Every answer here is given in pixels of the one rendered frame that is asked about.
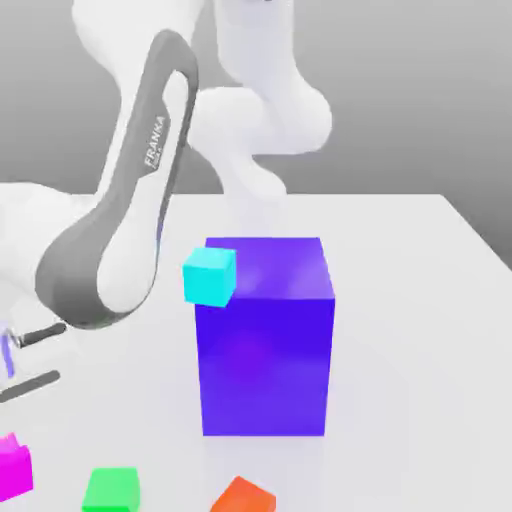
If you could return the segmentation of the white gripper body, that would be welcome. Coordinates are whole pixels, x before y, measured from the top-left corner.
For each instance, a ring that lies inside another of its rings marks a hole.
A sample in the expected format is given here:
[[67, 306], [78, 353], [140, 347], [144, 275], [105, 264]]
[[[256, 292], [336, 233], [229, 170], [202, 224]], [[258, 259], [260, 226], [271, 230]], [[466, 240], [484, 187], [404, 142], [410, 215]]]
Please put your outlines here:
[[0, 386], [0, 424], [15, 423], [59, 402], [66, 381], [66, 361], [58, 358], [21, 369]]

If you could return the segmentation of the small magenta cube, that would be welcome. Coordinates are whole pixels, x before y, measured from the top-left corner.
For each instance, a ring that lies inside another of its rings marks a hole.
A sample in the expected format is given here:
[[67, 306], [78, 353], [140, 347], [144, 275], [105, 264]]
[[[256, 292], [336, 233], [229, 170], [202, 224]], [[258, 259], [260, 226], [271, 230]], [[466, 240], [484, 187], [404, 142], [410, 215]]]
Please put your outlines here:
[[15, 434], [0, 438], [0, 502], [31, 491], [34, 487], [29, 448]]

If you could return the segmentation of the small green cube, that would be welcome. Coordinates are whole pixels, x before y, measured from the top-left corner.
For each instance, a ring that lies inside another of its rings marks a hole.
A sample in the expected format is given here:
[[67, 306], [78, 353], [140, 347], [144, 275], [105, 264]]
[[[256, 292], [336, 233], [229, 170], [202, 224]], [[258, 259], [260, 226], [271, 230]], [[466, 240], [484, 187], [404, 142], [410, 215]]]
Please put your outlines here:
[[139, 512], [140, 481], [135, 467], [95, 468], [82, 501], [82, 512]]

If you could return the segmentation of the small cyan cube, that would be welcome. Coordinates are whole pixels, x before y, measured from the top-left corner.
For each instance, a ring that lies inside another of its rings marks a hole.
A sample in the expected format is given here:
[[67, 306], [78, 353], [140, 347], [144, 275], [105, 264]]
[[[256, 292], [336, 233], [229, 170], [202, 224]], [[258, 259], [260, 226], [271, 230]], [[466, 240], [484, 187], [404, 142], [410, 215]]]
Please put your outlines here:
[[195, 248], [184, 262], [182, 274], [186, 302], [223, 308], [236, 288], [236, 251]]

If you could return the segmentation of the small orange cube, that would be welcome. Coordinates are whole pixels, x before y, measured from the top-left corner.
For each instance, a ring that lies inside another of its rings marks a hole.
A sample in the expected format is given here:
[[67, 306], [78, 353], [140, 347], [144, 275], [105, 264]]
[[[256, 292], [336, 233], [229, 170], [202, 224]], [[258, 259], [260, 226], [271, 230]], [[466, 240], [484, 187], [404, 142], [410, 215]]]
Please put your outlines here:
[[276, 512], [276, 496], [236, 476], [211, 506], [210, 512]]

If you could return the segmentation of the large blue box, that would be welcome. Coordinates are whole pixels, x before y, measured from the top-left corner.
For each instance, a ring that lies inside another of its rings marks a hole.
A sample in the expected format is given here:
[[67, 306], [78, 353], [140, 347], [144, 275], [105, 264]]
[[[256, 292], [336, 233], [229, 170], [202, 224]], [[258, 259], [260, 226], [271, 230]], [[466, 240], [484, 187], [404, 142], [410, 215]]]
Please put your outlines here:
[[316, 237], [210, 237], [236, 252], [224, 308], [195, 308], [206, 436], [325, 432], [335, 293]]

